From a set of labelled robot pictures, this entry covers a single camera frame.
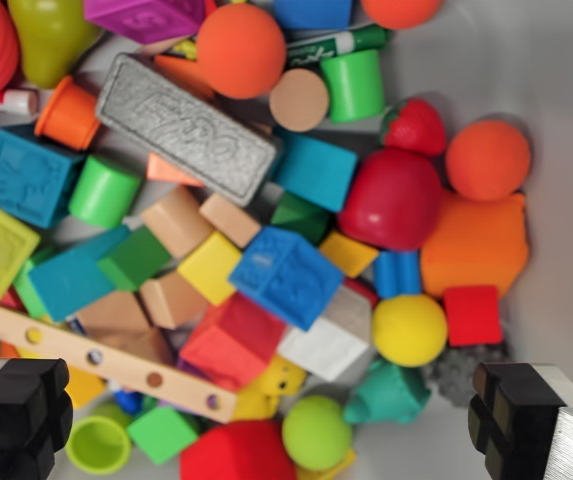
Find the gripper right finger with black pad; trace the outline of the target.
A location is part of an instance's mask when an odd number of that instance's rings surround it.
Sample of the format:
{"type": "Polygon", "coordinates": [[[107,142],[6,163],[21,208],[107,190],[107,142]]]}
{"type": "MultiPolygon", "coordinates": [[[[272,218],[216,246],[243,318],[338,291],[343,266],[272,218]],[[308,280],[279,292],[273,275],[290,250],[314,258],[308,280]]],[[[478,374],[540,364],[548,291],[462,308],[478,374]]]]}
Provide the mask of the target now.
{"type": "Polygon", "coordinates": [[[480,363],[468,431],[492,479],[573,479],[573,382],[552,364],[480,363]]]}

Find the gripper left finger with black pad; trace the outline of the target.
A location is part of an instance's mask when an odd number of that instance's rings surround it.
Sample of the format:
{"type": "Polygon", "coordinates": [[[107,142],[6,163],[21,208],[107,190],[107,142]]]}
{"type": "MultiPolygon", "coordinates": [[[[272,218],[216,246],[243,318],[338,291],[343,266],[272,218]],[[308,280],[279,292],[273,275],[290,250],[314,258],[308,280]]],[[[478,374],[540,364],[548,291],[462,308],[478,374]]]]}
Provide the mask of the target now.
{"type": "Polygon", "coordinates": [[[0,358],[0,479],[46,479],[72,426],[62,359],[0,358]]]}

